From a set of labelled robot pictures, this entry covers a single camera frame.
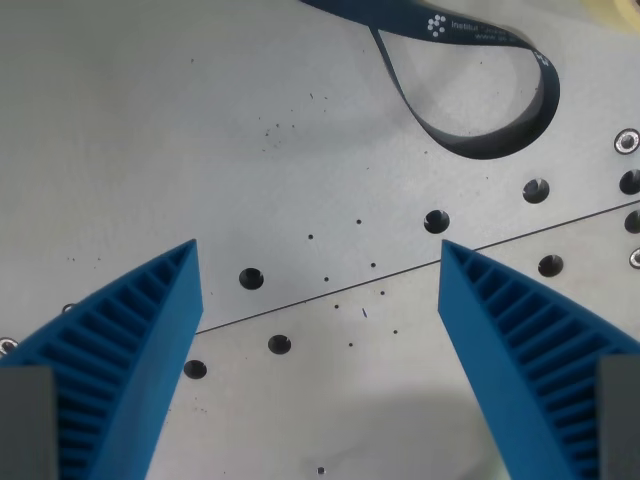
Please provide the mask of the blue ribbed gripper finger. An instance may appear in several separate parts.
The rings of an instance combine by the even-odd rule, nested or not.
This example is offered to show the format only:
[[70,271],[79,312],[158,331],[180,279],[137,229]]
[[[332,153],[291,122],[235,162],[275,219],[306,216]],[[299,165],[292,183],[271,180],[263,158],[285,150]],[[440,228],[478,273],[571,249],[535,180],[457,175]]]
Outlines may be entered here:
[[203,314],[196,240],[59,314],[1,361],[48,367],[62,479],[143,479]]
[[438,312],[513,479],[600,475],[596,365],[639,343],[553,289],[443,241]]

